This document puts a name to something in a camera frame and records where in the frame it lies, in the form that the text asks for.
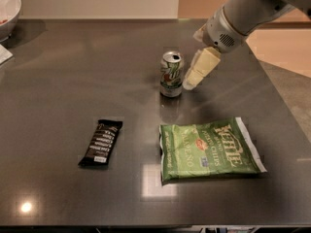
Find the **white wall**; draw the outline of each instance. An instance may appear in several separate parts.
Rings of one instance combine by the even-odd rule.
[[[20,18],[177,18],[179,0],[22,0]]]

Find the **tabletop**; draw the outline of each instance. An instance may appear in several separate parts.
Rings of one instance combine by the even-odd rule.
[[[247,44],[198,88],[160,95],[162,55],[187,69],[203,23],[21,19],[0,67],[0,226],[311,225],[310,143]],[[159,126],[229,117],[268,172],[163,185]],[[110,163],[79,167],[103,118],[123,121]]]

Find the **green and silver can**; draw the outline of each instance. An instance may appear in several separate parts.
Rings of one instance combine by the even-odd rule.
[[[182,93],[184,58],[177,51],[166,52],[161,60],[160,93],[177,97]]]

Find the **bright light spot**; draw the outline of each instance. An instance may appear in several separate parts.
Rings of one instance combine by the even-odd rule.
[[[31,211],[32,205],[29,202],[22,204],[21,211],[24,213],[29,213]]]

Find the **gray robot arm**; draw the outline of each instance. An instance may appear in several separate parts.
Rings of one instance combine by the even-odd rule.
[[[294,8],[311,18],[311,0],[228,0],[207,20],[203,42],[221,53],[230,52],[260,25]]]

